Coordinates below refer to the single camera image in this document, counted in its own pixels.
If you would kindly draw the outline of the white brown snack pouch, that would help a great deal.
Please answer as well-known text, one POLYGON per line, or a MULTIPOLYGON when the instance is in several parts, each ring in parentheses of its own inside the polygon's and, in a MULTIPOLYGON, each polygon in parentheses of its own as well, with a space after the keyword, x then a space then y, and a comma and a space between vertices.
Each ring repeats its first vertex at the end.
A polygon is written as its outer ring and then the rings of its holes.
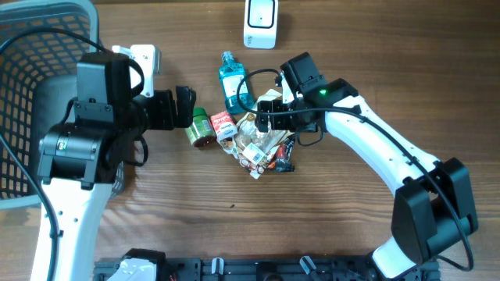
POLYGON ((246 172, 258 179, 271 162, 278 146, 284 139, 294 133, 287 130, 271 130, 261 133, 255 126, 256 114, 247 112, 236 122, 237 134, 218 141, 222 149, 234 156, 246 172))

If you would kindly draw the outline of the red white small box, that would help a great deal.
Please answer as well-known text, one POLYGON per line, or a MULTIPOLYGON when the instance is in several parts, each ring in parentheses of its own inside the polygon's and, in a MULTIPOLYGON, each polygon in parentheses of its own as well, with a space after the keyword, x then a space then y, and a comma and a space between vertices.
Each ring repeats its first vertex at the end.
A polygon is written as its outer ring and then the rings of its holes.
POLYGON ((218 141, 233 137, 238 133, 236 124, 228 111, 223 111, 210 116, 213 129, 218 141))

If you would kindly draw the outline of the green lid spice jar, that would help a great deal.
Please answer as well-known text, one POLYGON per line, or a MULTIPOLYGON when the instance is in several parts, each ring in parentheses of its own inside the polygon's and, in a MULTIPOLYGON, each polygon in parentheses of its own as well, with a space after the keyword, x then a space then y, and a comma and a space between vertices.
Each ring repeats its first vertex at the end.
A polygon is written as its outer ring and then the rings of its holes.
POLYGON ((185 133, 195 148, 201 148, 216 141, 216 133, 204 108, 194 108, 193 122, 185 129, 185 133))

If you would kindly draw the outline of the red black small packet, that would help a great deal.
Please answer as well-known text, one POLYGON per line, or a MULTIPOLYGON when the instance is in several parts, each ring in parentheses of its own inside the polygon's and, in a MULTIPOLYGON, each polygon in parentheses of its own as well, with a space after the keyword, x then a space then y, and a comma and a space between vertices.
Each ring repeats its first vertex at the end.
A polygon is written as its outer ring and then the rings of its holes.
POLYGON ((284 142, 278 146, 275 155, 271 162, 266 167, 267 171, 276 173, 292 173, 295 171, 295 166, 291 163, 290 157, 293 147, 295 146, 295 134, 292 134, 284 139, 284 142))

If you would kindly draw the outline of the blue mouthwash bottle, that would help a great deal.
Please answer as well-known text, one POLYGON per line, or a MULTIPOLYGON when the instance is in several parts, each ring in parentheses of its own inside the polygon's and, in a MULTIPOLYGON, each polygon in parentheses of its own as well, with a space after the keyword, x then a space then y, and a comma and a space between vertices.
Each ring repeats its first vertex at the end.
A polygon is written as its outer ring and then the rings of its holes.
POLYGON ((221 59, 219 80, 223 88, 226 109, 231 115, 243 113, 245 110, 238 104, 237 89, 239 83, 246 77, 245 68, 230 51, 223 52, 221 59))

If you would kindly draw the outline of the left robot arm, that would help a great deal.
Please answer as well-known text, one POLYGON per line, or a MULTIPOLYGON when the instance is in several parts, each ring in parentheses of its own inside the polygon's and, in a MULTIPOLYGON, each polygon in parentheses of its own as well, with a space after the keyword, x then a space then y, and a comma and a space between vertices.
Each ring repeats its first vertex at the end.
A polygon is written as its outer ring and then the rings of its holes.
POLYGON ((146 130, 187 128, 193 122, 195 91, 141 95, 145 81, 132 84, 140 65, 124 54, 92 52, 77 63, 77 96, 69 104, 74 121, 56 123, 40 141, 37 175, 48 207, 41 224, 32 280, 87 280, 98 228, 117 170, 146 130))

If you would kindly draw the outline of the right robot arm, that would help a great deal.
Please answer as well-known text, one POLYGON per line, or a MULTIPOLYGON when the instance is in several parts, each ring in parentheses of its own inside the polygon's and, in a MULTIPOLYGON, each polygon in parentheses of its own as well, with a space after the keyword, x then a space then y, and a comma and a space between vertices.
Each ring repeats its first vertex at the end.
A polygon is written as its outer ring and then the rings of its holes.
POLYGON ((260 101, 263 132, 313 126, 347 144, 384 181, 394 198, 391 237, 368 256, 379 280, 397 280, 457 243, 473 269, 469 235, 478 230, 470 173, 457 158, 441 161, 406 140, 346 80, 328 81, 307 52, 277 71, 290 98, 260 101))

